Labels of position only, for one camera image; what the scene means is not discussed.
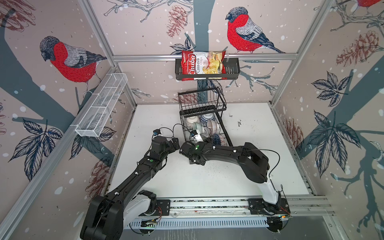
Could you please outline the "white red dotted bowl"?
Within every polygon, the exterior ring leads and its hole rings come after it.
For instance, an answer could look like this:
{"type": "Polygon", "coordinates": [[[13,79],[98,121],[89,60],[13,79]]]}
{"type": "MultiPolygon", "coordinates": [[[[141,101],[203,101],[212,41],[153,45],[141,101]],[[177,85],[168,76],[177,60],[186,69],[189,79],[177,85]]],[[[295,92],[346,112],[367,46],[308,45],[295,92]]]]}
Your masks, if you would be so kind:
{"type": "Polygon", "coordinates": [[[193,128],[195,124],[201,123],[199,116],[187,117],[186,122],[187,122],[187,127],[190,129],[193,128]]]}

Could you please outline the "maroon striped bowl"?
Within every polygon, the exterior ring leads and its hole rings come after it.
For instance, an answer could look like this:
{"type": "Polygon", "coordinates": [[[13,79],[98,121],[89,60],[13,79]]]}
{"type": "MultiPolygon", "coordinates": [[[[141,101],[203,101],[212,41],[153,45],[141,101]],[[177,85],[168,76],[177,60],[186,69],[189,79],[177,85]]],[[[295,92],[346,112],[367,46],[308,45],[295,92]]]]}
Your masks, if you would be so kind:
{"type": "Polygon", "coordinates": [[[221,127],[216,121],[208,120],[207,121],[207,133],[209,136],[213,136],[215,134],[219,134],[221,127]]]}

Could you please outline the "blue geometric patterned bowl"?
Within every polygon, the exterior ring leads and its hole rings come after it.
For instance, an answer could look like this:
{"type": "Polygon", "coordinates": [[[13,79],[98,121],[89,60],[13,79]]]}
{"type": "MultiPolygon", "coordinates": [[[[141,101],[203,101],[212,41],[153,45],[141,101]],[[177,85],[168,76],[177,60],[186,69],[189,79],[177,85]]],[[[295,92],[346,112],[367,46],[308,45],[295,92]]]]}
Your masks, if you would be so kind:
{"type": "Polygon", "coordinates": [[[226,145],[226,140],[223,136],[214,134],[211,136],[212,143],[215,146],[225,146],[226,145]]]}

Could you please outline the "orange and blue patterned bowl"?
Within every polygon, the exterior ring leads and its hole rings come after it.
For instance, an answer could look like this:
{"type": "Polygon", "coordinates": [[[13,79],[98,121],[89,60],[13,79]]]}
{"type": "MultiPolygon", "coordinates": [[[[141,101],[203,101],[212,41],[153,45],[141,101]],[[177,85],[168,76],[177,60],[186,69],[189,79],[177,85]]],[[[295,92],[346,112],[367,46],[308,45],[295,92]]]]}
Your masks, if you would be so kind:
{"type": "Polygon", "coordinates": [[[208,123],[208,120],[211,120],[213,122],[216,121],[216,117],[215,117],[215,114],[214,113],[209,113],[209,114],[204,114],[204,115],[200,115],[200,121],[203,125],[207,125],[208,123]]]}

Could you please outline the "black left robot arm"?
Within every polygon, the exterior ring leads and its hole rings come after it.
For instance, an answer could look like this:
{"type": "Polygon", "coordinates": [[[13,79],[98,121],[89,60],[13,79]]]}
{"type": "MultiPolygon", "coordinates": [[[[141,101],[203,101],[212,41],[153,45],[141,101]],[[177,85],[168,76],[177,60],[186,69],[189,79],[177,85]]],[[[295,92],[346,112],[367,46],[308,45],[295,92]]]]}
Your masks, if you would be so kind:
{"type": "Polygon", "coordinates": [[[118,240],[124,229],[124,210],[129,202],[163,167],[168,155],[180,149],[179,139],[157,136],[136,169],[105,196],[91,199],[81,232],[82,240],[118,240]]]}

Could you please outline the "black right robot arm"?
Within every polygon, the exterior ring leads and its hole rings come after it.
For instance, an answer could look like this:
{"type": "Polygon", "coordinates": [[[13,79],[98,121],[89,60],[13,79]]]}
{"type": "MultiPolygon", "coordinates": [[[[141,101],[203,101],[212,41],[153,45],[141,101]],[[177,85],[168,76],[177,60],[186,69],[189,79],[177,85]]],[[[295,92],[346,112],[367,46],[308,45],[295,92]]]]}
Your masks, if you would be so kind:
{"type": "Polygon", "coordinates": [[[243,146],[228,147],[215,146],[209,142],[185,142],[180,148],[180,154],[197,165],[204,166],[207,161],[223,161],[240,166],[247,179],[258,184],[262,193],[263,206],[259,211],[272,216],[281,210],[281,193],[268,177],[269,159],[253,144],[246,142],[243,146]]]}

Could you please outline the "red cassava chips bag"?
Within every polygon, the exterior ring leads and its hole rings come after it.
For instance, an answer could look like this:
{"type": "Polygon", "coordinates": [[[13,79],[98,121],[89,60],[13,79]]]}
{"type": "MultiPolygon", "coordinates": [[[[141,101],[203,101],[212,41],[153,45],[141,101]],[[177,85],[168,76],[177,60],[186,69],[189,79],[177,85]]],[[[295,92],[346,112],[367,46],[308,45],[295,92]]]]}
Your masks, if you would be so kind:
{"type": "Polygon", "coordinates": [[[226,51],[193,52],[182,51],[182,75],[225,74],[223,65],[226,51]]]}

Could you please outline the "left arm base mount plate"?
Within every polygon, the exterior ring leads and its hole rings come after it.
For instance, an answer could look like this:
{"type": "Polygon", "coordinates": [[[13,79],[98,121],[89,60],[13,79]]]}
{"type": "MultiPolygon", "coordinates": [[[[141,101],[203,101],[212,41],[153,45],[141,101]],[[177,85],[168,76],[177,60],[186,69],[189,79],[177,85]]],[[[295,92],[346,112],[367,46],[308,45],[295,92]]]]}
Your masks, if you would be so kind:
{"type": "Polygon", "coordinates": [[[169,216],[171,208],[171,200],[169,199],[160,199],[157,200],[155,210],[152,213],[142,213],[139,217],[149,217],[149,218],[157,218],[160,216],[169,216]]]}

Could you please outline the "aluminium front rail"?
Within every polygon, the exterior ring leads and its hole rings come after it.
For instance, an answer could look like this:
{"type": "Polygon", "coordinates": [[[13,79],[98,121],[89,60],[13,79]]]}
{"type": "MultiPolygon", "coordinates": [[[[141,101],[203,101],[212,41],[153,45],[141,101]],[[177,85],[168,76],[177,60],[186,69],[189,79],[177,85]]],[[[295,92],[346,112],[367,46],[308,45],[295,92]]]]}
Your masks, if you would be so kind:
{"type": "MultiPolygon", "coordinates": [[[[285,198],[288,201],[291,215],[252,215],[249,210],[248,199],[258,197],[219,197],[219,198],[170,198],[171,208],[169,216],[162,218],[235,218],[235,217],[306,217],[306,216],[334,216],[329,201],[325,197],[297,195],[285,198]]],[[[124,220],[134,220],[142,213],[152,213],[156,206],[147,197],[139,196],[133,199],[124,210],[124,220]]]]}

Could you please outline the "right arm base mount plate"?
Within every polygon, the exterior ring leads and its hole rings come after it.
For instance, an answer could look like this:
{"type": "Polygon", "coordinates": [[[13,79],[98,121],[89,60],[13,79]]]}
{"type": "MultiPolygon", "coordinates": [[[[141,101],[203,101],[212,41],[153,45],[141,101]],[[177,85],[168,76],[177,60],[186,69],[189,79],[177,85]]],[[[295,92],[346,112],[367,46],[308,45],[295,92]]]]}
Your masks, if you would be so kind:
{"type": "Polygon", "coordinates": [[[252,215],[291,215],[288,201],[285,198],[278,199],[278,202],[276,204],[264,202],[263,199],[248,199],[248,204],[250,213],[252,215]]]}

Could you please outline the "black wall shelf basket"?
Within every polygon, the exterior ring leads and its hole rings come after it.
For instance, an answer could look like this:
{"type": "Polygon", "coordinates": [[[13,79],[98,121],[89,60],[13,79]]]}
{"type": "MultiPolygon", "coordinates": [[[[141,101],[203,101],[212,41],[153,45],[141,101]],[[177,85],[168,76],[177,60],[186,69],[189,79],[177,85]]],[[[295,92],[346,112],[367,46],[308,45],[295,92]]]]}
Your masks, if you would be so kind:
{"type": "Polygon", "coordinates": [[[237,80],[240,75],[240,64],[238,58],[225,58],[223,62],[225,73],[219,74],[202,74],[202,75],[184,75],[182,71],[182,60],[176,59],[175,75],[178,81],[185,79],[197,80],[237,80]]]}

